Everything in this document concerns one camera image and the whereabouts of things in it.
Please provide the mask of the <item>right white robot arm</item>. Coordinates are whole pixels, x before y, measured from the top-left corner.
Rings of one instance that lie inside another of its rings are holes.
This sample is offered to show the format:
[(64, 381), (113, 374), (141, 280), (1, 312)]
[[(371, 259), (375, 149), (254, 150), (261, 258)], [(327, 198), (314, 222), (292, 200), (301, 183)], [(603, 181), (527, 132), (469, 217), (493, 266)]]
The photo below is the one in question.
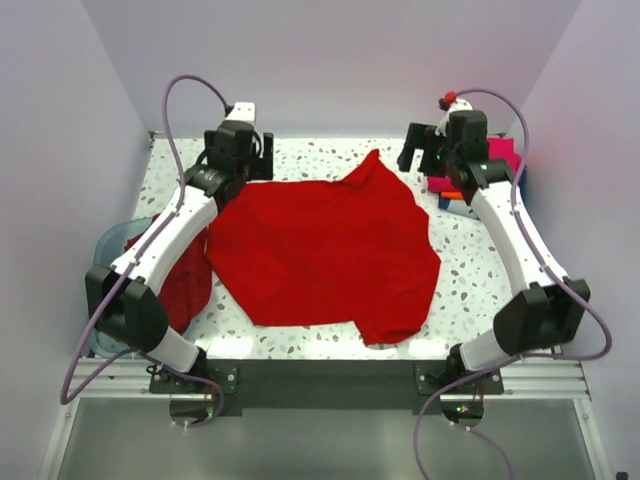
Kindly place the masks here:
[(419, 172), (450, 179), (488, 231), (513, 295), (487, 332), (451, 348), (445, 379), (459, 393), (480, 382), (482, 369), (572, 341), (590, 298), (587, 283), (571, 279), (549, 252), (514, 170), (491, 156), (491, 140), (483, 112), (450, 111), (439, 125), (410, 124), (397, 159), (406, 172), (420, 151)]

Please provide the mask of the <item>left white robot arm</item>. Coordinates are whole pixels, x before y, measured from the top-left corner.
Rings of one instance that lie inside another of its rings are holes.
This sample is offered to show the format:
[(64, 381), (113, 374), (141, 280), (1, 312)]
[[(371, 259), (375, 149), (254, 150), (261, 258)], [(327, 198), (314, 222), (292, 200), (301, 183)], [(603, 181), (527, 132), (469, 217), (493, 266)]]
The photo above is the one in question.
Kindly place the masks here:
[(92, 325), (173, 369), (173, 382), (185, 392), (205, 385), (207, 368), (198, 362), (200, 349), (170, 326), (158, 296), (187, 247), (243, 187), (273, 177), (273, 134), (225, 120), (204, 140), (204, 150), (182, 172), (174, 195), (150, 227), (110, 265), (94, 265), (85, 276)]

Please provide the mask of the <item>bright red t-shirt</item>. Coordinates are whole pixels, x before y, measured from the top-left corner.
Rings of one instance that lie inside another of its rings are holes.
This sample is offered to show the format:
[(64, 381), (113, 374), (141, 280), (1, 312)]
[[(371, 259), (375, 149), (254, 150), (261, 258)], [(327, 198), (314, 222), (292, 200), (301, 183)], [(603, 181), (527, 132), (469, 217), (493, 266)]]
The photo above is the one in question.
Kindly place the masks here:
[(421, 330), (441, 265), (428, 214), (378, 150), (338, 181), (246, 186), (206, 256), (255, 325), (351, 322), (367, 345)]

